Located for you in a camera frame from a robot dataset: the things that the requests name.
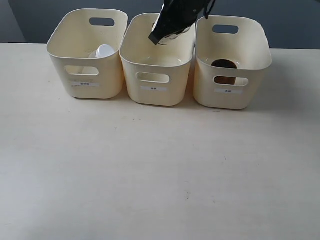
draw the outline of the white label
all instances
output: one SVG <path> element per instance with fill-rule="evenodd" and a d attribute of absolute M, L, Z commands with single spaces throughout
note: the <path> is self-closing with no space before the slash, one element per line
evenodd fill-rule
<path fill-rule="evenodd" d="M 167 91 L 166 87 L 158 87 L 158 86 L 142 86 L 141 90 L 149 90 L 149 91 L 158 91 L 158 92 L 165 92 Z"/>
<path fill-rule="evenodd" d="M 81 87 L 100 87 L 99 83 L 95 82 L 80 82 L 80 81 L 72 81 L 72 86 L 81 86 Z"/>
<path fill-rule="evenodd" d="M 221 93 L 221 94 L 242 94 L 244 91 L 242 90 L 230 90 L 230 89 L 220 89 L 216 88 L 214 90 L 215 93 Z"/>

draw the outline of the cream plastic basket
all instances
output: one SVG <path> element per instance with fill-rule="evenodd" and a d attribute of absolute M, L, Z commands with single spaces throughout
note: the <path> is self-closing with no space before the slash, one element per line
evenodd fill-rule
<path fill-rule="evenodd" d="M 224 31 L 215 31 L 225 27 Z M 236 32 L 229 32 L 234 27 Z M 197 22 L 194 97 L 206 107 L 241 110 L 246 108 L 272 64 L 262 26 L 251 19 L 210 16 Z M 229 60 L 237 69 L 214 67 L 216 60 Z M 236 78 L 235 85 L 215 83 L 217 77 Z"/>
<path fill-rule="evenodd" d="M 111 20 L 114 25 L 91 24 L 92 20 Z M 48 41 L 47 51 L 69 95 L 110 99 L 120 93 L 124 73 L 119 48 L 127 25 L 127 14 L 111 9 L 79 9 L 62 19 Z M 103 44 L 111 46 L 115 53 L 88 58 Z"/>
<path fill-rule="evenodd" d="M 140 104 L 174 106 L 186 92 L 196 27 L 168 45 L 149 40 L 157 13 L 136 16 L 124 37 L 120 56 L 132 100 Z"/>

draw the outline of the gray wall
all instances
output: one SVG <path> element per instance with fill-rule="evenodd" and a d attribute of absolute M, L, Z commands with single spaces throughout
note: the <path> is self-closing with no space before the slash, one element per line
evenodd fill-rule
<path fill-rule="evenodd" d="M 0 0 L 0 42 L 26 42 L 8 0 Z"/>
<path fill-rule="evenodd" d="M 9 0 L 22 32 L 30 43 L 46 43 L 63 16 L 75 9 L 119 9 L 126 12 L 131 20 L 141 13 L 159 12 L 162 2 Z M 213 14 L 257 20 L 264 27 L 272 48 L 320 49 L 320 3 L 317 0 L 217 0 Z"/>

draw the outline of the table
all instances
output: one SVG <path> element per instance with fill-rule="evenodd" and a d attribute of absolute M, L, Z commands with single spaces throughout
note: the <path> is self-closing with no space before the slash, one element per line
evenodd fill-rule
<path fill-rule="evenodd" d="M 0 239 L 318 240 L 320 50 L 273 49 L 250 107 L 67 95 L 0 44 Z"/>

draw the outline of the brown cup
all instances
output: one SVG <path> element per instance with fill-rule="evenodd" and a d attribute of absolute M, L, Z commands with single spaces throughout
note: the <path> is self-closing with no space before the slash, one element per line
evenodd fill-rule
<path fill-rule="evenodd" d="M 232 61 L 226 59 L 219 59 L 212 63 L 213 67 L 217 68 L 226 68 L 226 69 L 237 69 L 237 65 Z M 228 77 L 228 76 L 217 76 L 214 79 L 216 84 L 226 84 L 226 85 L 235 85 L 236 78 L 235 77 Z"/>

